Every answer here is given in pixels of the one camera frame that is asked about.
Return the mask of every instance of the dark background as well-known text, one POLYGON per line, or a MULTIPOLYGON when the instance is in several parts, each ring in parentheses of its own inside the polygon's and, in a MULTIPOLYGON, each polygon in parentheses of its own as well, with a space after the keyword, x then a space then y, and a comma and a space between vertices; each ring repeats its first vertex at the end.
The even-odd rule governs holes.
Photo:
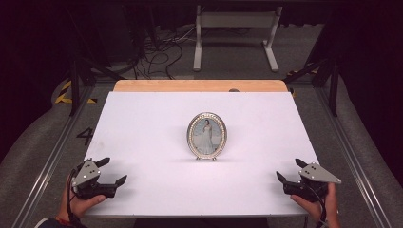
MULTIPOLYGON (((1 161, 20 134, 51 108, 54 88, 68 77, 72 50, 104 66, 110 64, 110 56, 86 7, 72 8, 72 14, 68 15, 47 0, 0 4, 1 161), (80 22, 79 28, 71 24, 69 17, 80 22), (91 43, 86 44, 80 36, 89 37, 91 43)), ((136 15, 144 13, 136 8, 131 10, 136 15)), ((194 11, 188 7, 157 7, 153 11, 155 24, 163 29, 175 29, 195 20, 194 11)), ((335 49, 345 47, 337 56, 340 74, 362 122, 400 184, 403 184, 402 11, 389 1, 364 8, 338 9, 337 18, 342 20, 328 24, 310 58, 312 62, 327 58, 335 49)), ((283 9, 280 23, 285 26, 324 23, 329 12, 328 8, 288 7, 283 9)), ((144 37, 144 16, 137 19, 140 25, 128 25, 130 32, 134 32, 131 35, 137 36, 137 43, 132 44, 133 59, 142 53, 144 37)))

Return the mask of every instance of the hand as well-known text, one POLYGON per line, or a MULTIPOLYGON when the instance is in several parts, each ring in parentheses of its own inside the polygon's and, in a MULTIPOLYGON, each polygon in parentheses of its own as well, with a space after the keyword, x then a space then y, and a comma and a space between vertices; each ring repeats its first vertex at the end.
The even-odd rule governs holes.
MULTIPOLYGON (((91 199, 82 200, 82 199, 78 199, 77 197, 74 197, 74 193, 71 191, 71 189, 69 191, 70 191, 70 198, 72 199, 70 202, 71 212, 78 218, 82 218, 89 208, 103 202, 106 198, 103 195, 99 195, 99 196, 95 196, 91 199)), ((57 215, 57 217, 59 219, 65 220, 65 221, 70 221, 70 219, 68 218, 68 212, 67 212, 66 188, 65 188, 65 191, 63 191, 62 203, 60 205, 60 211, 59 211, 59 214, 57 215)))
MULTIPOLYGON (((322 214, 322 209, 319 202, 310 202, 297 195, 291 195, 291 199, 303 209, 305 209, 315 222, 319 222, 320 216, 322 214)), ((325 202, 329 227, 340 227, 340 222, 337 215, 336 187, 334 183, 328 184, 328 194, 326 195, 325 202)))

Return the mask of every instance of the picture frame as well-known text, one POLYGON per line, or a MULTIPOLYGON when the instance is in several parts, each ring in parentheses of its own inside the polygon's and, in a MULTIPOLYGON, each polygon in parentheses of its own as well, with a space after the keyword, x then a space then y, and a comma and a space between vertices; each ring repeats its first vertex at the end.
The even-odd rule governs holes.
POLYGON ((196 159, 215 160, 225 146, 227 130, 223 120, 211 112, 203 112, 187 128, 187 144, 196 159))

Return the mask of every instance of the silver picture frame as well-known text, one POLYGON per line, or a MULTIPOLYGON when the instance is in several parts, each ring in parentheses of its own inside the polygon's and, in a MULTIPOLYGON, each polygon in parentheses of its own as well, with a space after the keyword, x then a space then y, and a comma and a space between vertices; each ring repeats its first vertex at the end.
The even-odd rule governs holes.
POLYGON ((215 160, 225 146, 227 130, 223 120, 211 112, 203 112, 187 128, 187 144, 196 159, 215 160))

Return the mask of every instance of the wooden edge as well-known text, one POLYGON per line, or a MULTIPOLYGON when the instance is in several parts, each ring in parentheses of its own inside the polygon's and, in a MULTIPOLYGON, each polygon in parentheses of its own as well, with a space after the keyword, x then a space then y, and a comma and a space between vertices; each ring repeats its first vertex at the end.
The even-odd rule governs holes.
POLYGON ((287 92, 282 80, 121 80, 114 92, 287 92))

